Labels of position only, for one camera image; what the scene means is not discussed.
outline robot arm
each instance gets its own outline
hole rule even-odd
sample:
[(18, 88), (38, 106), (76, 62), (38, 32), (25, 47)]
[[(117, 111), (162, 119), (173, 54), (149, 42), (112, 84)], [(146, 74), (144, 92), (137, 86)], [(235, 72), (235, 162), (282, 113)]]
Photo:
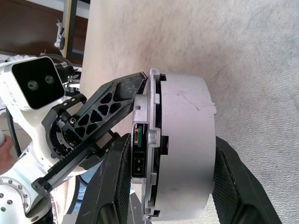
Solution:
[[(126, 223), (130, 181), (142, 184), (141, 219), (147, 222), (198, 217), (213, 193), (221, 224), (249, 220), (251, 211), (261, 223), (280, 223), (261, 185), (237, 156), (230, 156), (234, 150), (228, 153), (219, 139), (215, 142), (216, 110), (203, 79), (152, 69), (146, 95), (140, 95), (147, 80), (141, 72), (101, 86), (88, 101), (83, 95), (63, 101), (59, 91), (44, 100), (61, 82), (57, 71), (49, 73), (50, 67), (40, 65), (49, 59), (41, 59), (23, 61), (19, 70), (11, 64), (0, 68), (1, 97), (33, 139), (0, 177), (5, 197), (0, 198), (5, 208), (0, 222), (13, 216), (12, 223), (47, 223), (48, 193), (102, 162), (87, 186), (77, 223)], [(28, 67), (47, 69), (20, 78), (17, 73)], [(53, 83), (47, 82), (49, 75)], [(120, 138), (110, 129), (132, 110), (132, 134)], [(254, 183), (249, 193), (259, 189), (263, 203), (248, 201), (246, 188), (240, 191), (236, 185), (244, 174), (243, 186)]]

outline screw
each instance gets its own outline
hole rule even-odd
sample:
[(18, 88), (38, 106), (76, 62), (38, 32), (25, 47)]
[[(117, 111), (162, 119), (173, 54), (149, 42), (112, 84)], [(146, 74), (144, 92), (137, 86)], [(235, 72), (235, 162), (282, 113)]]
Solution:
[(77, 121), (77, 120), (76, 120), (75, 118), (71, 118), (71, 119), (70, 119), (70, 123), (71, 123), (72, 125), (75, 124), (76, 121)]

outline black camera face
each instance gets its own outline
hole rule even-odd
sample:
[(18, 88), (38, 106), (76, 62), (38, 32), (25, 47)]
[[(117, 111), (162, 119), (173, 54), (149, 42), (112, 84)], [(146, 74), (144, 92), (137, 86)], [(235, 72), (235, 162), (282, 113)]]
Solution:
[(47, 57), (14, 64), (12, 73), (32, 109), (39, 109), (64, 96), (55, 65)]

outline camera lens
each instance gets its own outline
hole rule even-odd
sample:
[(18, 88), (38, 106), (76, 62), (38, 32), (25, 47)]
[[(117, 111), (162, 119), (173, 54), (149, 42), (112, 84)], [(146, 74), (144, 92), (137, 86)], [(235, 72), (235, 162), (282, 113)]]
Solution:
[(53, 83), (54, 83), (54, 78), (53, 78), (53, 76), (48, 75), (48, 76), (45, 77), (45, 80), (46, 80), (46, 82), (47, 82), (48, 84), (53, 84)]
[(30, 90), (32, 90), (32, 91), (35, 91), (35, 90), (38, 89), (38, 84), (37, 84), (36, 81), (29, 81), (29, 82), (27, 83), (27, 86), (28, 86), (28, 88), (29, 88)]

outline person's hand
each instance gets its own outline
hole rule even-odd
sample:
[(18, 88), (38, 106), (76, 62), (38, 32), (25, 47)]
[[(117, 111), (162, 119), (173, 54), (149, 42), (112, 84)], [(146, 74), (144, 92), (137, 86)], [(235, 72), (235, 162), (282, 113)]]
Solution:
[(13, 141), (6, 135), (4, 143), (0, 146), (0, 175), (7, 172), (14, 165), (14, 160), (10, 154), (12, 147)]

